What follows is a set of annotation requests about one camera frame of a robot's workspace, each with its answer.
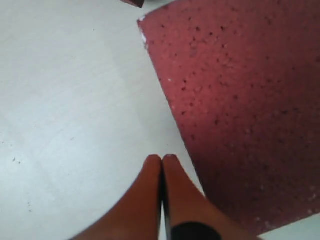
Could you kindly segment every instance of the white surface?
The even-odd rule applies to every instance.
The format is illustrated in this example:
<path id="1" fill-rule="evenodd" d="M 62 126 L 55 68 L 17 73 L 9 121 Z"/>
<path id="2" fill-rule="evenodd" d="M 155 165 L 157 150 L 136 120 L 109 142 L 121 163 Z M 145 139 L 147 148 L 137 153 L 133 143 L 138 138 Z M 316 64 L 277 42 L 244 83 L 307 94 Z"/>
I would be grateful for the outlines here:
<path id="1" fill-rule="evenodd" d="M 0 0 L 1 240 L 70 238 L 151 153 L 199 186 L 136 24 L 168 2 Z"/>

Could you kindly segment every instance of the white table surface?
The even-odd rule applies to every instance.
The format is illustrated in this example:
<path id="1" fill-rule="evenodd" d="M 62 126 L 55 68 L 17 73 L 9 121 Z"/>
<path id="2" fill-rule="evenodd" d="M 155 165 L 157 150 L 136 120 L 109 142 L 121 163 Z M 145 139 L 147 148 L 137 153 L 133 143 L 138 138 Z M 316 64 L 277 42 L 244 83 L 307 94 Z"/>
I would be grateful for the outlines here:
<path id="1" fill-rule="evenodd" d="M 200 188 L 136 24 L 169 2 L 0 0 L 1 240 L 72 237 L 149 154 L 177 154 Z"/>

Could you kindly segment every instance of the speckled paper sheet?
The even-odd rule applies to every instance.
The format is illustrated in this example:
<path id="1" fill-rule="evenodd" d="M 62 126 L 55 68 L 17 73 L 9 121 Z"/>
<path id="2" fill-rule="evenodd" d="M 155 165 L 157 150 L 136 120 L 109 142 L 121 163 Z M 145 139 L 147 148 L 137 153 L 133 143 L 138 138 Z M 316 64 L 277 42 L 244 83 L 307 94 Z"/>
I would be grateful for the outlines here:
<path id="1" fill-rule="evenodd" d="M 138 24 L 207 197 L 256 234 L 320 212 L 320 1 L 177 0 Z"/>

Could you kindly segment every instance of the red object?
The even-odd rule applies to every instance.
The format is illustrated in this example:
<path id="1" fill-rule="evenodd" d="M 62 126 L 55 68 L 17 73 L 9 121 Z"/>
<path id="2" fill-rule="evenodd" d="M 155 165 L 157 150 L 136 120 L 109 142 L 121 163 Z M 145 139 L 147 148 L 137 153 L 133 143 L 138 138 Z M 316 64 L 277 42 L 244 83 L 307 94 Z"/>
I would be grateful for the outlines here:
<path id="1" fill-rule="evenodd" d="M 207 197 L 256 234 L 320 212 L 320 1 L 177 0 L 139 21 Z"/>
<path id="2" fill-rule="evenodd" d="M 126 4 L 133 5 L 135 7 L 139 7 L 139 8 L 142 8 L 145 3 L 145 0 L 120 0 L 120 1 Z"/>

